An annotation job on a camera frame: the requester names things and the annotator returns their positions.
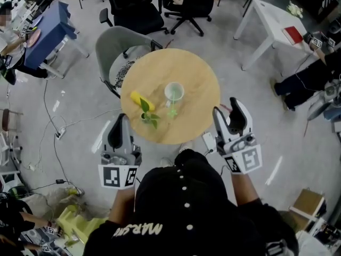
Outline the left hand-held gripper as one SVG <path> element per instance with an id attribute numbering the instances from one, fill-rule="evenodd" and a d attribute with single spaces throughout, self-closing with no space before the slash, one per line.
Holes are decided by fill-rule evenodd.
<path id="1" fill-rule="evenodd" d="M 120 114 L 111 120 L 102 135 L 102 150 L 98 165 L 103 188 L 127 189 L 135 184 L 142 163 L 141 147 L 134 143 L 128 117 Z"/>

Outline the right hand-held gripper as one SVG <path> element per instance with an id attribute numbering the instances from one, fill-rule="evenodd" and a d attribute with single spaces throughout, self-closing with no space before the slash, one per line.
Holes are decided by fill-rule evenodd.
<path id="1" fill-rule="evenodd" d="M 231 174 L 245 175 L 262 167 L 261 145 L 257 142 L 252 117 L 237 98 L 230 98 L 231 111 L 227 118 L 218 107 L 213 108 L 217 132 L 217 152 L 225 160 Z"/>

